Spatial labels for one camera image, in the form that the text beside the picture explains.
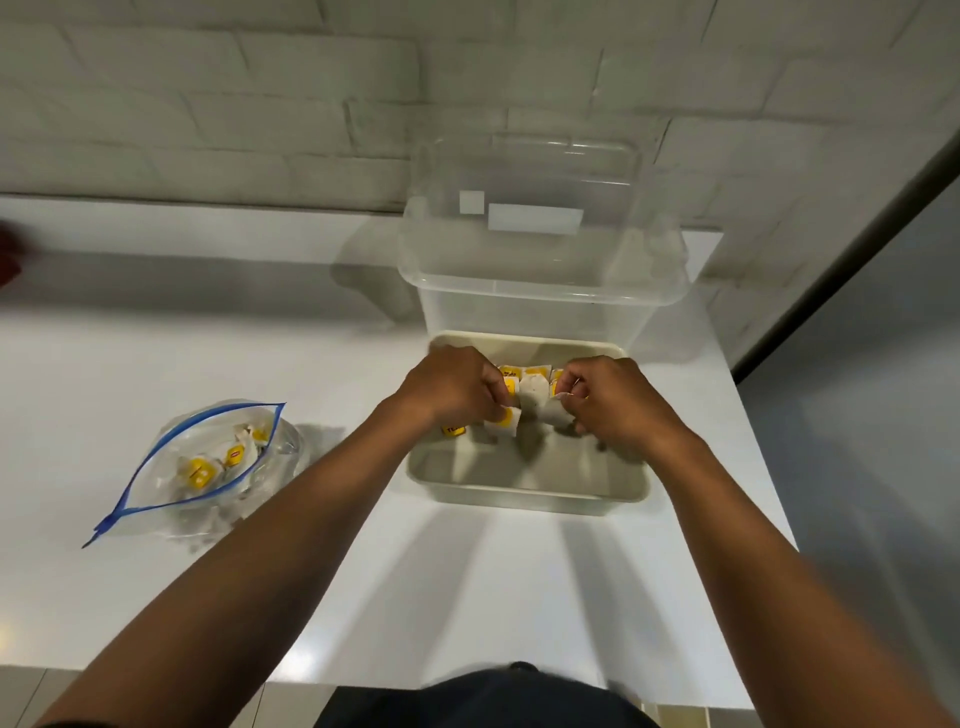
clear plastic bag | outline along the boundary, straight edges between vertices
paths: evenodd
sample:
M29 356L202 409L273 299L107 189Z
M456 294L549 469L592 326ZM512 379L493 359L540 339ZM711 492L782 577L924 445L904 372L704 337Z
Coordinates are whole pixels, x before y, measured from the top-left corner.
M284 402L217 402L165 426L113 510L94 528L215 541L300 473L308 460Z

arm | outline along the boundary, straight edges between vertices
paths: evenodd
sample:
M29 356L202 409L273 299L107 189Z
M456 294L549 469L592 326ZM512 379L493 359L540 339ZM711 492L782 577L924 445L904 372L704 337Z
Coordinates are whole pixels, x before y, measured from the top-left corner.
M432 427L496 420L473 348L431 352L396 394L151 602L39 724L226 726L313 614L400 461Z
M633 360L570 362L557 391L571 393L564 404L581 431L642 455L662 481L764 725L955 725L840 605Z

brick wall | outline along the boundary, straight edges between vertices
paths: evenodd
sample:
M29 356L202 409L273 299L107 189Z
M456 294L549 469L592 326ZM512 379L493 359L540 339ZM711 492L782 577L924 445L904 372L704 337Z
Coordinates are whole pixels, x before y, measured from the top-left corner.
M399 210L412 138L632 140L731 362L960 126L960 0L0 0L0 191Z

storage container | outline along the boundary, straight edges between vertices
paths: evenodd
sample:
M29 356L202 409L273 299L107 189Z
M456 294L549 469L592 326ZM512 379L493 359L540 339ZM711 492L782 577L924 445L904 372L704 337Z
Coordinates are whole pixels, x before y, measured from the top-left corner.
M418 146L398 268L431 335L478 331L629 349L689 288L628 144L493 134Z
M433 343L474 346L497 366L559 368L580 356L624 355L612 344L501 334L450 332ZM524 418L516 438L497 439L482 426L459 437L430 433L411 451L407 473L437 500L453 503L600 516L646 497L642 462L621 458L594 437L563 434Z

tile floor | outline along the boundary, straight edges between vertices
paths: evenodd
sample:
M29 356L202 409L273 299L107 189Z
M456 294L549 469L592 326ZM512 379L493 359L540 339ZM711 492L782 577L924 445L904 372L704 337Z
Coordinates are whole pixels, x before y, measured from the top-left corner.
M42 667L0 667L0 728L30 728L79 673ZM256 692L231 728L312 728L330 685L269 683ZM763 728L753 711L660 706L662 728Z

